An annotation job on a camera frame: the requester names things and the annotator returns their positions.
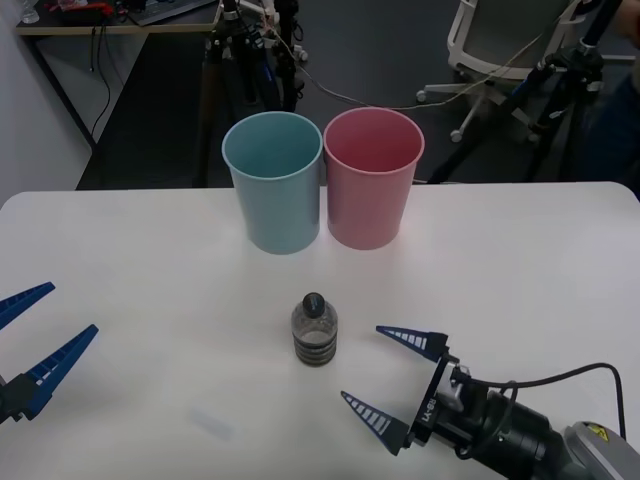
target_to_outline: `yellow label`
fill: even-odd
[[[591,430],[593,433],[595,433],[596,435],[598,435],[605,442],[609,443],[609,435],[607,434],[607,431],[605,430],[604,427],[601,427],[600,425],[596,425],[595,423],[592,423],[587,425],[587,428]]]

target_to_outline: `small bottle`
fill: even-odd
[[[23,23],[36,23],[40,20],[40,15],[33,8],[33,0],[22,0],[22,22]]]
[[[328,363],[338,345],[338,314],[319,293],[307,294],[291,314],[296,355],[308,365]]]

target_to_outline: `black bottle cap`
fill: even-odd
[[[324,315],[325,302],[319,293],[308,293],[302,300],[302,309],[309,318],[318,318]]]

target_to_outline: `office chair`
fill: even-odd
[[[416,94],[419,103],[427,100],[428,92],[464,91],[465,95],[476,97],[462,125],[450,134],[454,143],[462,140],[465,129],[485,102],[499,105],[504,101],[505,96],[496,84],[515,87],[540,59],[575,40],[573,31],[584,21],[585,15],[574,15],[578,5],[574,2],[572,8],[567,8],[570,4],[571,0],[460,0],[447,40],[449,65],[470,81],[425,85]],[[541,38],[513,60],[510,68],[500,68],[541,33]],[[491,73],[499,78],[469,88]],[[529,117],[520,109],[515,110],[513,116],[527,126],[530,123]]]

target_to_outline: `metal stand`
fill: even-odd
[[[568,180],[572,170],[573,154],[576,146],[581,142],[586,110],[595,102],[602,88],[604,61],[596,47],[621,1],[607,0],[603,4],[578,47],[562,49],[541,61],[526,80],[511,92],[482,128],[469,132],[464,137],[460,147],[436,169],[428,183],[437,184],[447,181],[485,138],[495,132],[514,110],[522,106],[531,94],[540,89],[558,69],[566,69],[566,71],[560,77],[538,121],[531,126],[532,131],[540,135],[540,140],[534,150],[533,160],[527,169],[524,181],[533,181],[543,160],[549,154],[566,114],[571,111],[569,135],[559,171],[560,181]]]
[[[58,98],[60,99],[60,101],[62,101],[64,108],[66,108],[67,112],[69,112],[69,115],[71,115],[71,118],[73,119],[73,122],[78,127],[78,130],[80,130],[80,133],[82,134],[84,139],[87,141],[87,143],[91,147],[91,153],[93,155],[96,155],[98,153],[98,144],[91,136],[91,132],[82,121],[82,118],[80,118],[80,115],[78,114],[75,107],[73,106],[73,103],[71,103],[71,100],[67,96],[67,93],[64,91],[64,88],[62,88],[62,85],[60,85],[60,82],[58,81],[56,74],[53,73],[53,70],[51,70],[49,63],[44,58],[44,56],[42,55],[42,52],[38,48],[37,42],[40,37],[33,37],[33,36],[26,35],[26,36],[23,36],[22,38],[24,40],[25,45],[29,49],[29,52],[31,52],[33,59],[36,61],[36,63],[42,70],[42,73],[44,73],[44,76],[47,77],[47,80],[53,87],[53,90],[56,92],[56,95],[58,95]]]
[[[269,67],[262,36],[254,27],[248,26],[240,18],[236,0],[224,0],[223,4],[223,17],[205,41],[194,188],[206,188],[208,184],[209,154],[219,95],[224,95],[230,103],[228,92],[222,81],[222,55],[228,39],[231,39],[230,47],[238,64],[246,103],[255,104],[259,95],[267,111],[293,112],[302,89],[300,82],[296,81],[294,60],[286,48],[278,42],[274,45],[273,51],[277,61],[276,74],[282,79],[281,103],[280,91]],[[276,1],[276,11],[280,15],[281,37],[288,42],[293,52],[291,38],[294,15],[298,11],[297,0]]]

